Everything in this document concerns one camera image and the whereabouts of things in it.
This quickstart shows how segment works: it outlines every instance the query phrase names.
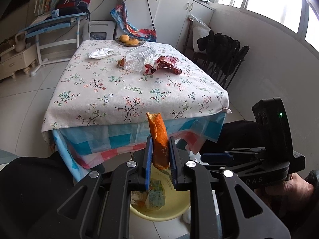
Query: stack of books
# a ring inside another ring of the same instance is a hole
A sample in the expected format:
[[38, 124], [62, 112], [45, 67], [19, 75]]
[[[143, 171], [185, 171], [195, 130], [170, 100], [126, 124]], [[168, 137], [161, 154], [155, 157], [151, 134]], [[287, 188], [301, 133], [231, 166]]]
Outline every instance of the stack of books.
[[58, 0], [35, 0], [34, 14], [40, 16], [55, 9]]

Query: silver bolt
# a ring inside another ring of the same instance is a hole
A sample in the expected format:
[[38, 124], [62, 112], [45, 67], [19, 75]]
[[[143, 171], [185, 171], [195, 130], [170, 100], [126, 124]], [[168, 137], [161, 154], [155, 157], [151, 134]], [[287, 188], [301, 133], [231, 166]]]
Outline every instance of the silver bolt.
[[230, 177], [233, 176], [234, 173], [233, 173], [231, 170], [225, 170], [225, 171], [223, 172], [223, 174], [224, 174], [225, 177], [230, 178]]
[[89, 176], [91, 178], [97, 178], [98, 177], [98, 172], [97, 171], [92, 171], [92, 172], [90, 172]]
[[134, 161], [129, 161], [129, 162], [126, 163], [126, 166], [127, 166], [127, 167], [130, 167], [130, 168], [133, 168], [133, 167], [136, 166], [136, 162], [134, 162]]
[[186, 165], [187, 165], [188, 167], [195, 167], [195, 166], [196, 166], [196, 163], [195, 163], [194, 161], [188, 161], [188, 162], [186, 163]]

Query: bowl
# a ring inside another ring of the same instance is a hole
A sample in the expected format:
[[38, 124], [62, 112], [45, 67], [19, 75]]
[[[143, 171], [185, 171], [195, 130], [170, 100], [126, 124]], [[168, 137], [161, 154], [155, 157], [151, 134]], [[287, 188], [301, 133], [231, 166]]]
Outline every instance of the bowl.
[[152, 165], [151, 178], [161, 180], [165, 191], [165, 206], [157, 210], [130, 206], [135, 215], [149, 221], [168, 221], [183, 215], [190, 207], [190, 191], [176, 191], [170, 179], [170, 168], [158, 170]]
[[139, 37], [133, 37], [133, 38], [136, 38], [136, 39], [138, 40], [138, 44], [137, 44], [137, 45], [126, 44], [126, 43], [120, 41], [120, 38], [119, 38], [119, 37], [117, 37], [117, 38], [115, 39], [115, 41], [116, 41], [118, 44], [121, 44], [121, 45], [126, 46], [126, 47], [138, 47], [138, 46], [143, 45], [143, 44], [146, 42], [145, 39], [142, 39], [142, 38], [139, 38]]

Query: crumpled red wrapper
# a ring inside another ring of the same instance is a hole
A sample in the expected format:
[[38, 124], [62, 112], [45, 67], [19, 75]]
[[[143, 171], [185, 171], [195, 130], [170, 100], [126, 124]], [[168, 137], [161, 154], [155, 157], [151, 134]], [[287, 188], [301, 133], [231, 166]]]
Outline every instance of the crumpled red wrapper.
[[157, 60], [155, 60], [154, 66], [151, 66], [150, 64], [146, 64], [146, 72], [147, 75], [152, 75], [160, 68], [166, 68], [172, 71], [174, 74], [181, 74], [181, 69], [176, 67], [176, 64], [178, 63], [177, 57], [167, 56], [167, 57], [159, 57]]

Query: clear plastic container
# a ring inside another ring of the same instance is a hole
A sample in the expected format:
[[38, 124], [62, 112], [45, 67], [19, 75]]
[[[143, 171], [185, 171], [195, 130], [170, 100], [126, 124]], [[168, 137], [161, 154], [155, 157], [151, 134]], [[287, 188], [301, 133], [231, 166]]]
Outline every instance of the clear plastic container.
[[153, 47], [140, 46], [127, 51], [124, 69], [141, 72], [146, 64], [152, 64], [156, 50]]

